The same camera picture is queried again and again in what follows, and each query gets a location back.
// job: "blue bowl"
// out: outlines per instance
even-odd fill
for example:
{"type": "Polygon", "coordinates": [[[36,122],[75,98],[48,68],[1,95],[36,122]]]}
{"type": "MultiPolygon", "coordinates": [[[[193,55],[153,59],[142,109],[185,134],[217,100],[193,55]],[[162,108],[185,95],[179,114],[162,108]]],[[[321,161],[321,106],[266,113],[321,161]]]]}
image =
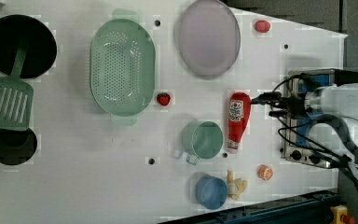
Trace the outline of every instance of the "blue bowl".
{"type": "Polygon", "coordinates": [[[227,184],[222,179],[206,175],[197,183],[197,201],[204,207],[214,210],[221,207],[227,199],[227,184]]]}

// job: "red knob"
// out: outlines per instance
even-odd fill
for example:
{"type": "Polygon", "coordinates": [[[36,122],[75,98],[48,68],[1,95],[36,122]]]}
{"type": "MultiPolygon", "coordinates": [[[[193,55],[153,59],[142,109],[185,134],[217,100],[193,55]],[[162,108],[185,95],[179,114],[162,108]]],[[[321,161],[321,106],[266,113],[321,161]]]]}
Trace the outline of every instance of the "red knob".
{"type": "Polygon", "coordinates": [[[356,220],[354,219],[354,217],[350,217],[347,215],[343,215],[341,217],[341,221],[345,224],[356,224],[356,220]]]}
{"type": "Polygon", "coordinates": [[[255,29],[257,30],[257,32],[260,32],[260,33],[268,32],[269,28],[271,28],[271,24],[269,24],[268,21],[258,21],[255,24],[255,29]]]}

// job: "spatula handle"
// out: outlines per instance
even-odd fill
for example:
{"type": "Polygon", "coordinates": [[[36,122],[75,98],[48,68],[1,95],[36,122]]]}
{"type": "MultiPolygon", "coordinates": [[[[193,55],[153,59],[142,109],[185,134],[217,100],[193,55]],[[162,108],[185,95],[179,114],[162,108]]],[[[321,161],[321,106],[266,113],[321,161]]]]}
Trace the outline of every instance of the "spatula handle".
{"type": "Polygon", "coordinates": [[[21,71],[24,66],[25,56],[28,50],[28,43],[24,39],[19,44],[16,52],[16,58],[14,59],[13,68],[11,69],[10,76],[20,79],[21,71]]]}

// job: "green slotted spatula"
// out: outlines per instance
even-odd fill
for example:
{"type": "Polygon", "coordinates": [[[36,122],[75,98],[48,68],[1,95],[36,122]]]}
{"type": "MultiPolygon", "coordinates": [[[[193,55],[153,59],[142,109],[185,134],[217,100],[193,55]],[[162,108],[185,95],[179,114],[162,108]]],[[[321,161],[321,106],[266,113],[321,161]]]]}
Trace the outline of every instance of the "green slotted spatula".
{"type": "Polygon", "coordinates": [[[28,129],[34,89],[21,80],[21,70],[28,44],[21,41],[9,77],[0,77],[0,128],[14,131],[28,129]]]}

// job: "white table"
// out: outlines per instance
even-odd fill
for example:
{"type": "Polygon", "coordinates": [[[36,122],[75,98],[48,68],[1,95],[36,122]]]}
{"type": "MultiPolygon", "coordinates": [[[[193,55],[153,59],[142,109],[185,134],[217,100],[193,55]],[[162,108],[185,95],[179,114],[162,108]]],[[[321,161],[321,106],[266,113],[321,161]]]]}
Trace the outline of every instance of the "white table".
{"type": "Polygon", "coordinates": [[[226,179],[227,169],[249,186],[221,210],[337,186],[337,171],[280,157],[280,124],[261,105],[252,107],[238,154],[223,158],[222,149],[199,165],[186,163],[180,132],[190,120],[213,120],[226,132],[227,100],[235,90],[256,97],[291,69],[342,68],[345,38],[233,9],[241,28],[240,56],[220,78],[204,80],[191,75],[175,48],[175,22],[191,2],[7,0],[0,17],[36,15],[53,30],[59,54],[48,74],[31,81],[36,154],[20,166],[0,164],[0,224],[156,223],[210,213],[196,202],[195,185],[205,173],[226,179]],[[89,85],[90,41],[117,7],[140,14],[156,45],[156,93],[173,96],[167,109],[153,101],[133,127],[113,126],[89,85]],[[161,20],[159,28],[155,19],[161,20]],[[272,24],[266,35],[252,28],[259,19],[272,24]],[[157,163],[149,165],[149,158],[157,163]],[[259,164],[272,167],[270,181],[256,177],[259,164]]]}

